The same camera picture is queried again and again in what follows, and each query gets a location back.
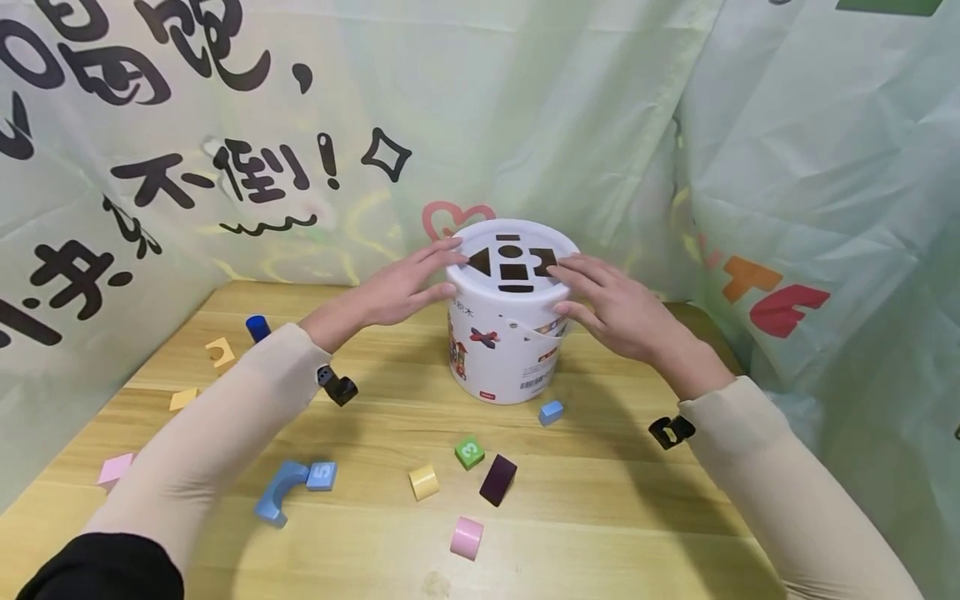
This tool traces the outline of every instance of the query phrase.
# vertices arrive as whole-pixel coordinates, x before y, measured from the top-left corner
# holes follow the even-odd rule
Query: red letter
[[[775,338],[786,338],[806,316],[794,306],[817,309],[830,294],[805,285],[788,285],[756,303],[750,310],[750,320],[756,328]]]

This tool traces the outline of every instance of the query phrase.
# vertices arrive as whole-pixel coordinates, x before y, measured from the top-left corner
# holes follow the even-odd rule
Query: orange letter
[[[771,271],[763,265],[739,256],[731,256],[723,270],[733,277],[723,289],[723,295],[727,297],[730,304],[743,298],[743,295],[752,288],[769,292],[783,279],[783,276],[776,271]]]

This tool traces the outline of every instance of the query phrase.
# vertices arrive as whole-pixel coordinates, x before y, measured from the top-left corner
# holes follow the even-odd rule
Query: white bucket
[[[545,268],[577,247],[555,229],[518,219],[481,221],[457,237],[470,262],[446,268],[458,290],[447,307],[450,372],[485,402],[525,402],[550,383],[568,329],[553,307],[570,289]]]

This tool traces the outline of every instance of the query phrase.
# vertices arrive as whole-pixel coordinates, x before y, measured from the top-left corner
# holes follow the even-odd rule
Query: barcode
[[[521,389],[521,390],[527,390],[527,389],[529,389],[529,388],[532,388],[532,387],[534,387],[535,385],[537,385],[538,383],[542,382],[543,379],[544,379],[546,376],[547,376],[547,373],[544,373],[543,375],[541,375],[540,377],[537,377],[536,379],[531,379],[530,381],[525,381],[525,382],[523,382],[523,383],[520,384],[520,389]]]

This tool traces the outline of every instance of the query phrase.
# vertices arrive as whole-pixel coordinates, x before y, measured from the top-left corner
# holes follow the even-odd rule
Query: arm
[[[595,314],[561,302],[613,351],[651,364],[696,427],[697,460],[730,498],[795,600],[891,600],[922,596],[844,489],[747,377],[734,378],[636,281],[599,259],[576,255],[551,274],[586,296]]]
[[[138,597],[175,597],[160,595],[153,584],[157,574],[165,568],[179,575],[186,571],[220,493],[307,408],[319,391],[317,369],[363,327],[396,324],[427,304],[451,298],[456,289],[450,283],[420,287],[441,268],[466,262],[453,252],[459,244],[459,239],[435,242],[254,346],[144,446],[86,524],[84,533],[91,535],[68,544],[19,597],[74,597],[71,593],[80,588],[102,598],[130,597],[132,592],[124,590],[131,588]],[[144,550],[136,564],[131,564],[132,547]],[[104,558],[108,549],[114,558]],[[173,566],[160,560],[164,553]],[[182,590],[182,582],[164,582],[170,584],[166,589],[179,585]]]

